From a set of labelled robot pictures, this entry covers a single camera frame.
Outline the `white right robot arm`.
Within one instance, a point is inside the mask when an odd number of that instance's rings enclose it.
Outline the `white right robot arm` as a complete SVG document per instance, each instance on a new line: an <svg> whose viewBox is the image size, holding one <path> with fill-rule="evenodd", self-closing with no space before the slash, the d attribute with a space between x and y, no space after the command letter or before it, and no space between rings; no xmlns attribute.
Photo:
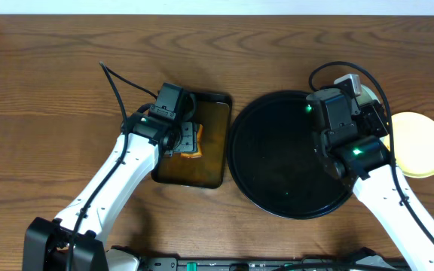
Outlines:
<svg viewBox="0 0 434 271"><path fill-rule="evenodd" d="M359 123L355 100L319 102L313 114L325 170L377 218L412 270L434 270L434 219L398 167L394 143Z"/></svg>

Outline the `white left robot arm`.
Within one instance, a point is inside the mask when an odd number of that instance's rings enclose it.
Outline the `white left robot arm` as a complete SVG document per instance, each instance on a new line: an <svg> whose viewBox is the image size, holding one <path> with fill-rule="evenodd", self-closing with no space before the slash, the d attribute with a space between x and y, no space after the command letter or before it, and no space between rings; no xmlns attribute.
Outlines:
<svg viewBox="0 0 434 271"><path fill-rule="evenodd" d="M136 112L125 117L114 149L82 192L49 221L26 230L24 270L137 270L139 257L105 243L133 191L166 152L200 150L202 125Z"/></svg>

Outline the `light blue plate top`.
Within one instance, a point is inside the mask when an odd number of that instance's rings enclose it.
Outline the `light blue plate top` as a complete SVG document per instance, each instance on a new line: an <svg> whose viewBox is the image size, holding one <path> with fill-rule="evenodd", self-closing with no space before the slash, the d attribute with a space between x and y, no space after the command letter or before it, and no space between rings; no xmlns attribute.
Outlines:
<svg viewBox="0 0 434 271"><path fill-rule="evenodd" d="M377 101L380 103L379 98L377 95L366 85L361 85L361 95L356 98L356 101L358 102L358 105L364 105L373 101Z"/></svg>

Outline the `orange green scrub sponge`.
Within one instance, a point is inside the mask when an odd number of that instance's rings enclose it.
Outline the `orange green scrub sponge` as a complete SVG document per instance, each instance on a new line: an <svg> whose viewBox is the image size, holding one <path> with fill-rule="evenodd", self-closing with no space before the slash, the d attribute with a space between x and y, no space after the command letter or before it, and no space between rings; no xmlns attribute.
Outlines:
<svg viewBox="0 0 434 271"><path fill-rule="evenodd" d="M202 134L203 134L203 125L199 124L196 128L196 136L195 136L195 143L194 146L197 148L196 151L194 153L191 154L191 158L198 158L201 157L203 155L202 153L202 147L201 147L201 138L202 138Z"/></svg>

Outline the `yellow plate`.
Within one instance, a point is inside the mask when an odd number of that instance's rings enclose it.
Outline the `yellow plate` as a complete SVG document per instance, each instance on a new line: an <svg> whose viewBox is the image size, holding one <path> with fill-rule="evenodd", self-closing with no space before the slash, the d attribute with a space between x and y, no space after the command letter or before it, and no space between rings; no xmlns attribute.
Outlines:
<svg viewBox="0 0 434 271"><path fill-rule="evenodd" d="M434 120L415 112L392 116L396 163L404 176L434 175Z"/></svg>

